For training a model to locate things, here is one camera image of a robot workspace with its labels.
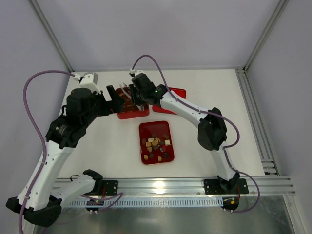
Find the red compartment chocolate box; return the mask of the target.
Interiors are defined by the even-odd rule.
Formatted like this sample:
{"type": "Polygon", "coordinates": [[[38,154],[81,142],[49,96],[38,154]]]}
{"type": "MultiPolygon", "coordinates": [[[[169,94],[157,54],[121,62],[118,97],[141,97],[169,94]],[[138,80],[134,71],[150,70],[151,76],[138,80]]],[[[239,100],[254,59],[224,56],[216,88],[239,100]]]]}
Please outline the red compartment chocolate box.
{"type": "Polygon", "coordinates": [[[124,99],[123,110],[117,113],[117,117],[121,120],[146,117],[149,115],[150,110],[148,105],[143,105],[143,110],[140,110],[136,105],[133,105],[131,101],[131,94],[128,88],[117,88],[117,94],[124,99]]]}

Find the metal serving tongs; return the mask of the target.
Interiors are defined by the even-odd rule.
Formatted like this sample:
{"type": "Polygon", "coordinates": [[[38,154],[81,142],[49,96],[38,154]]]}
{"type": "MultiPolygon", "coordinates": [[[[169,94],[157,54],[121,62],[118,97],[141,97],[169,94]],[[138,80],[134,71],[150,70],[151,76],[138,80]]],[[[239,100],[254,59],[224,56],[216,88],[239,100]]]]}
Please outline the metal serving tongs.
{"type": "Polygon", "coordinates": [[[119,90],[124,95],[123,112],[143,112],[148,109],[148,106],[138,96],[138,91],[133,84],[120,84],[119,90]]]}

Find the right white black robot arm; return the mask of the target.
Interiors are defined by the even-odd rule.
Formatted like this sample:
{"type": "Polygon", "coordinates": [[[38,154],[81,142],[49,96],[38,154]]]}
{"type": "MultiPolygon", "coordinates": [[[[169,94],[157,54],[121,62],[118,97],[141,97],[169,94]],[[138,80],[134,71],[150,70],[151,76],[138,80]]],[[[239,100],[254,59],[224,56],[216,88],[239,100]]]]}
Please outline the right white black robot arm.
{"type": "Polygon", "coordinates": [[[240,140],[238,128],[225,118],[217,108],[207,110],[182,98],[165,85],[155,86],[142,71],[132,71],[129,85],[135,105],[149,104],[171,111],[189,121],[197,128],[197,141],[210,151],[217,168],[217,179],[221,189],[229,193],[236,189],[240,179],[226,149],[240,140]]]}

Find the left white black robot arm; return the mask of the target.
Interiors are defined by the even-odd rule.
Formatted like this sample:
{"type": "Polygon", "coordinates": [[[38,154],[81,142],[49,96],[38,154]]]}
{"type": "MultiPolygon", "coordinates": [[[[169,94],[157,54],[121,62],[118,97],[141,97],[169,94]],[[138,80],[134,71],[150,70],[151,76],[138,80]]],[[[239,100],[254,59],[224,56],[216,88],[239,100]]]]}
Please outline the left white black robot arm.
{"type": "Polygon", "coordinates": [[[61,115],[55,119],[43,140],[39,162],[22,192],[11,197],[6,207],[31,224],[49,227],[56,222],[62,209],[82,195],[98,195],[103,191],[101,174],[88,169],[57,192],[52,187],[64,163],[86,135],[86,129],[97,118],[120,113],[124,99],[114,87],[106,87],[111,97],[107,101],[102,91],[76,88],[66,98],[61,115]]]}

